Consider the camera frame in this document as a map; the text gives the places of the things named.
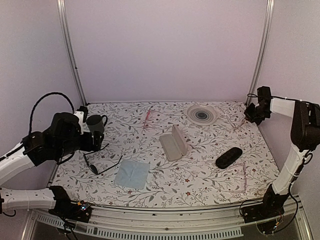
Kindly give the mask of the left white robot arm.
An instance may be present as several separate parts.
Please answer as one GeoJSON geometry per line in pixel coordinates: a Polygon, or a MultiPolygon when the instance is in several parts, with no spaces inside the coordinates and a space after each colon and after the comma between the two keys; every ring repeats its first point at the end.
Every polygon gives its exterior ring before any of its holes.
{"type": "MultiPolygon", "coordinates": [[[[93,152],[101,149],[104,134],[83,130],[84,114],[56,113],[51,125],[43,132],[25,136],[11,151],[0,158],[0,183],[4,184],[25,170],[46,161],[61,163],[63,157],[76,151],[93,152]]],[[[0,212],[18,209],[47,209],[52,214],[67,218],[84,212],[85,207],[71,201],[61,186],[40,190],[0,189],[0,212]]]]}

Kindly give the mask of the pink glasses case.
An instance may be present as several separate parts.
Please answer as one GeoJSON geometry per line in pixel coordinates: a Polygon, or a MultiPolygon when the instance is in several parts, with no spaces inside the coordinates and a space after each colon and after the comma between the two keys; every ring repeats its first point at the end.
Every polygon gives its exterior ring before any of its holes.
{"type": "Polygon", "coordinates": [[[172,126],[171,133],[161,135],[159,140],[169,162],[178,161],[187,155],[188,144],[176,124],[172,126]]]}

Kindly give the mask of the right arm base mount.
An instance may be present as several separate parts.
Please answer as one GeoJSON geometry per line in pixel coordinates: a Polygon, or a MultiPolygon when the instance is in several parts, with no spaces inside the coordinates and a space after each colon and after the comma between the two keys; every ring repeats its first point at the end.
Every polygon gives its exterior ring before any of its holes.
{"type": "Polygon", "coordinates": [[[258,231],[263,235],[273,235],[278,230],[280,223],[283,221],[285,210],[283,207],[279,209],[267,209],[262,202],[254,200],[256,204],[243,206],[245,200],[241,203],[239,214],[243,217],[244,222],[247,223],[261,223],[256,224],[258,231]]]}

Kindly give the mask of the light blue cleaning cloth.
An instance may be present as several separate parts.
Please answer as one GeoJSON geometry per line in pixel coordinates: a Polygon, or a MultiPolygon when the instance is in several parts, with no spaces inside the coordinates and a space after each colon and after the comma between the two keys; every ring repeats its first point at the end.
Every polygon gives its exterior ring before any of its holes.
{"type": "Polygon", "coordinates": [[[149,163],[125,160],[119,167],[114,183],[122,187],[142,190],[147,182],[149,170],[149,163]]]}

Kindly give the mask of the orange lens sunglasses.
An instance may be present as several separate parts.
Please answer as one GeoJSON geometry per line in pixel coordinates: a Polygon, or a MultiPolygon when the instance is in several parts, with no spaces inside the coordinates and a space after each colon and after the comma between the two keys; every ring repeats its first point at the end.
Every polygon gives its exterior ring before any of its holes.
{"type": "Polygon", "coordinates": [[[244,115],[227,115],[223,114],[219,117],[220,124],[227,131],[236,131],[246,123],[246,117],[244,115]]]}

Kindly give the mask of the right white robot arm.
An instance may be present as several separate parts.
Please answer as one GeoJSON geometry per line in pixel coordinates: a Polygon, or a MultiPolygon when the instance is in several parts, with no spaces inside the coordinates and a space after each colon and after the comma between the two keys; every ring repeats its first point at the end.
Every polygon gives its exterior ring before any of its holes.
{"type": "Polygon", "coordinates": [[[251,123],[260,125],[272,113],[292,119],[289,154],[258,208],[262,218],[269,218],[283,207],[291,193],[291,187],[306,165],[306,159],[311,159],[313,151],[320,145],[320,105],[274,96],[268,86],[259,87],[257,94],[249,93],[247,97],[257,99],[256,104],[250,103],[244,111],[245,118],[251,123]]]}

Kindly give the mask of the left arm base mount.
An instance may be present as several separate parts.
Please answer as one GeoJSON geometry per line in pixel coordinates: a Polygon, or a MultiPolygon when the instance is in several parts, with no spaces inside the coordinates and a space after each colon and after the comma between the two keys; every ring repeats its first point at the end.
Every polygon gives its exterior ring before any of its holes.
{"type": "Polygon", "coordinates": [[[56,200],[54,208],[48,210],[48,213],[64,220],[88,223],[92,214],[92,207],[91,203],[84,200],[76,202],[70,199],[59,199],[56,200]]]}

